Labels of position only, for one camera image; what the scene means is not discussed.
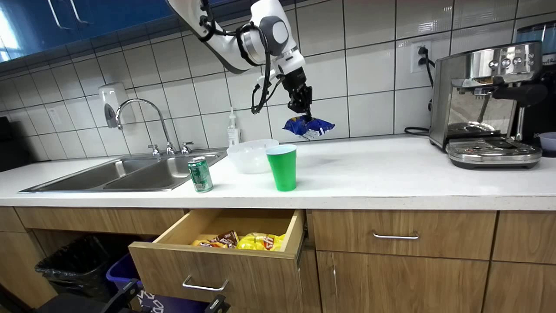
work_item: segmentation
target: green can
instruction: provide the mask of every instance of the green can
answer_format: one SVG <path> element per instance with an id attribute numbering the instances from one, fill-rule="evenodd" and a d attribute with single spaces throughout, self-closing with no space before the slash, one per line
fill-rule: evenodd
<path id="1" fill-rule="evenodd" d="M 189 160 L 188 168 L 198 193 L 207 193 L 214 187 L 205 156 Z"/>

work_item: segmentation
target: cabinet handle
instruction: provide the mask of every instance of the cabinet handle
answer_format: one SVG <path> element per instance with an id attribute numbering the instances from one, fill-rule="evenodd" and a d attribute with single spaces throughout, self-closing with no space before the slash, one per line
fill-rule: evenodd
<path id="1" fill-rule="evenodd" d="M 226 279 L 221 286 L 207 286 L 207 285 L 193 285 L 193 283 L 189 283 L 191 278 L 193 276 L 189 274 L 181 285 L 184 288 L 193 288 L 193 290 L 222 292 L 226 288 L 228 281 L 229 281 L 229 279 Z"/>
<path id="2" fill-rule="evenodd" d="M 49 6 L 50 6 L 50 12 L 52 12 L 52 17 L 54 17 L 56 26 L 57 26 L 59 29 L 70 29 L 70 27 L 66 27 L 66 26 L 63 26 L 63 24 L 59 22 L 57 13 L 56 13 L 56 8 L 54 8 L 54 5 L 52 5 L 52 0 L 47 0 L 47 1 L 49 1 Z"/>
<path id="3" fill-rule="evenodd" d="M 77 10 L 75 0 L 70 0 L 70 3 L 71 3 L 75 19 L 82 24 L 89 24 L 89 20 L 82 19 L 80 12 Z"/>
<path id="4" fill-rule="evenodd" d="M 412 236 L 396 236 L 396 234 L 384 234 L 384 233 L 372 233 L 375 240 L 403 240 L 403 241 L 417 241 L 419 234 Z"/>

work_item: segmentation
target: green plastic cup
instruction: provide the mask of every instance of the green plastic cup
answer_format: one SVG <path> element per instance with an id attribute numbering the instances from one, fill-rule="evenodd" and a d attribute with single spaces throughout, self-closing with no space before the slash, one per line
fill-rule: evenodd
<path id="1" fill-rule="evenodd" d="M 273 168 L 276 189 L 278 191 L 295 189 L 297 147 L 294 144 L 271 146 L 266 149 L 266 154 Z"/>

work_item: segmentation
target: trash bin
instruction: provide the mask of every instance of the trash bin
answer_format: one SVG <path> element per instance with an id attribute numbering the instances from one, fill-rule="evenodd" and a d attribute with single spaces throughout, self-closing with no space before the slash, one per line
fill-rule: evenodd
<path id="1" fill-rule="evenodd" d="M 35 266 L 59 293 L 78 293 L 97 300 L 110 300 L 116 292 L 104 274 L 127 253 L 129 238 L 83 236 L 59 248 Z"/>
<path id="2" fill-rule="evenodd" d="M 137 281 L 139 292 L 139 306 L 141 309 L 151 309 L 151 313 L 203 313 L 207 304 L 188 300 L 188 299 L 176 299 L 176 297 L 162 297 L 153 295 L 144 290 L 139 273 L 136 269 L 134 259 L 130 253 L 123 255 L 118 262 L 115 262 L 106 271 L 106 279 L 113 281 L 118 288 L 123 288 L 129 281 Z"/>

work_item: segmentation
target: open drawer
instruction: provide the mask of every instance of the open drawer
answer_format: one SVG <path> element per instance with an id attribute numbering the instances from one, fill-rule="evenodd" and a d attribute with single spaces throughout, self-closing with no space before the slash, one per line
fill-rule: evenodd
<path id="1" fill-rule="evenodd" d="M 295 311 L 302 293 L 297 264 L 302 227 L 301 210 L 189 210 L 153 243 L 132 243 L 130 253 L 146 290 L 153 293 L 207 302 L 224 293 L 235 307 L 292 306 Z M 191 245 L 203 234 L 231 229 L 238 234 L 285 234 L 283 250 Z"/>

